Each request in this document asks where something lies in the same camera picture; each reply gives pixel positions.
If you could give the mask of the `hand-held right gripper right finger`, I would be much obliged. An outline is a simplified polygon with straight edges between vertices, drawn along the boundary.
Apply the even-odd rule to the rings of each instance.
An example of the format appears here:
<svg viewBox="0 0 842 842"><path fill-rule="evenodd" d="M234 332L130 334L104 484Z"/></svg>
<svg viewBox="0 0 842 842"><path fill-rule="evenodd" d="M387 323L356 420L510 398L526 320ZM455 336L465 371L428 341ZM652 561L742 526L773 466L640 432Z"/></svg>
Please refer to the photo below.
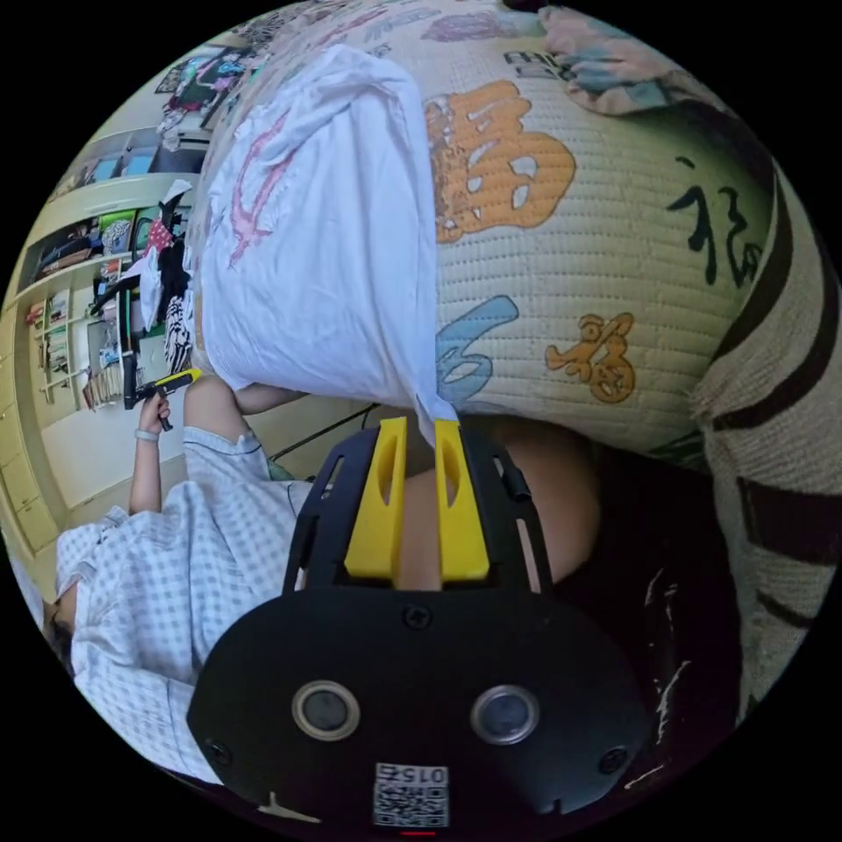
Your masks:
<svg viewBox="0 0 842 842"><path fill-rule="evenodd" d="M441 581L482 582L489 555L459 422L437 420L434 439Z"/></svg>

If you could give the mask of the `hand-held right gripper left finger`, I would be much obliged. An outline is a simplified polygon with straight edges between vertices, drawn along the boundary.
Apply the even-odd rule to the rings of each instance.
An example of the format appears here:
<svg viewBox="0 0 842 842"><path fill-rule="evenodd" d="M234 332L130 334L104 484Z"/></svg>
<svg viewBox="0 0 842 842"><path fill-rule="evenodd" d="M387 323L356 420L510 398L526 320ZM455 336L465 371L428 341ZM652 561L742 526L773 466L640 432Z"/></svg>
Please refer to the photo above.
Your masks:
<svg viewBox="0 0 842 842"><path fill-rule="evenodd" d="M345 568L355 579L395 582L403 535L407 419L385 418L375 434Z"/></svg>

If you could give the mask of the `person's left hand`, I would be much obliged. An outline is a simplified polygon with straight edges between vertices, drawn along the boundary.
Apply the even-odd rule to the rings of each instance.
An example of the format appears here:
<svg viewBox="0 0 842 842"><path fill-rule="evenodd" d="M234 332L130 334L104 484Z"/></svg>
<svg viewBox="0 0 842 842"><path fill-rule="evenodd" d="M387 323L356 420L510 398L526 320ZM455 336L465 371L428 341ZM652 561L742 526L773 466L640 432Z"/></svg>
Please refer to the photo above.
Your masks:
<svg viewBox="0 0 842 842"><path fill-rule="evenodd" d="M137 436L143 440L156 440L162 432L168 432L172 425L169 421L170 407L166 394L153 392L143 403L139 416Z"/></svg>

